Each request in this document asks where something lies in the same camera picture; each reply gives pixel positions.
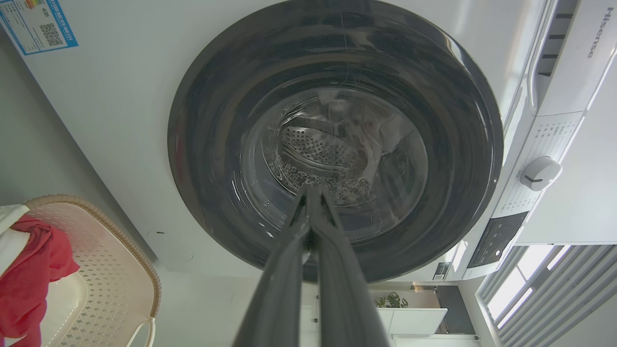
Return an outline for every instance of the white cabinet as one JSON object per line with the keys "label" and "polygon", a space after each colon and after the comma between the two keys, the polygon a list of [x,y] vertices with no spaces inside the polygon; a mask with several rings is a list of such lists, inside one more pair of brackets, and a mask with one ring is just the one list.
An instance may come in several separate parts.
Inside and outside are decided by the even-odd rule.
{"label": "white cabinet", "polygon": [[378,308],[386,333],[391,335],[432,335],[448,309]]}

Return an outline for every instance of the sticker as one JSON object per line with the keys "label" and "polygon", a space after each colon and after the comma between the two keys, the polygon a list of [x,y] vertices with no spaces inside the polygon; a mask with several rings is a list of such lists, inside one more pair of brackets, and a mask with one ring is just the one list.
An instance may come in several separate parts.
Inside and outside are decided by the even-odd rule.
{"label": "sticker", "polygon": [[435,270],[435,276],[433,276],[434,281],[443,281],[445,280],[445,275],[448,273],[450,269],[451,262],[440,262],[437,265],[437,270]]}
{"label": "sticker", "polygon": [[78,46],[57,0],[0,0],[0,17],[26,56]]}

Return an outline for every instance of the basket handle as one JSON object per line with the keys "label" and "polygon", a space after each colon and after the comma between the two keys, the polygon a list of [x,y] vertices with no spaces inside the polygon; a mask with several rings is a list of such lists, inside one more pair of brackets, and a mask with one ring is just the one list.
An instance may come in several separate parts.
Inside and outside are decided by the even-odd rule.
{"label": "basket handle", "polygon": [[137,336],[137,333],[141,330],[141,327],[143,327],[145,324],[148,324],[150,328],[148,331],[148,339],[146,341],[146,347],[152,347],[152,345],[154,344],[154,334],[156,332],[156,325],[154,324],[154,317],[148,317],[146,321],[141,322],[135,328],[135,332],[133,333],[133,336],[131,336],[131,339],[128,340],[126,347],[131,346],[131,344],[133,343],[133,340],[135,339],[135,336]]}

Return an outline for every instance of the red cloth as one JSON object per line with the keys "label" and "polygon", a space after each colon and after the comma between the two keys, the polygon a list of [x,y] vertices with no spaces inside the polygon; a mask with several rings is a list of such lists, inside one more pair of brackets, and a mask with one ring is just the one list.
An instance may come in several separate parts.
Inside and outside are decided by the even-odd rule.
{"label": "red cloth", "polygon": [[0,347],[4,347],[4,337],[26,334],[12,347],[38,347],[49,282],[74,273],[79,265],[73,260],[71,244],[62,230],[27,215],[11,229],[29,232],[30,239],[0,275]]}

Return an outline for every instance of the beige plastic laundry basket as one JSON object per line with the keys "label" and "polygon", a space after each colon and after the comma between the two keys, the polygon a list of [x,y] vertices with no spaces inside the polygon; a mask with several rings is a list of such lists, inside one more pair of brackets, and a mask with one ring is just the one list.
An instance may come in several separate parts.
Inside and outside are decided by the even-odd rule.
{"label": "beige plastic laundry basket", "polygon": [[24,213],[63,230],[81,266],[78,275],[50,284],[41,323],[43,346],[124,347],[143,325],[149,325],[147,346],[152,346],[160,280],[134,241],[98,208],[74,196],[43,196],[4,206],[0,228]]}

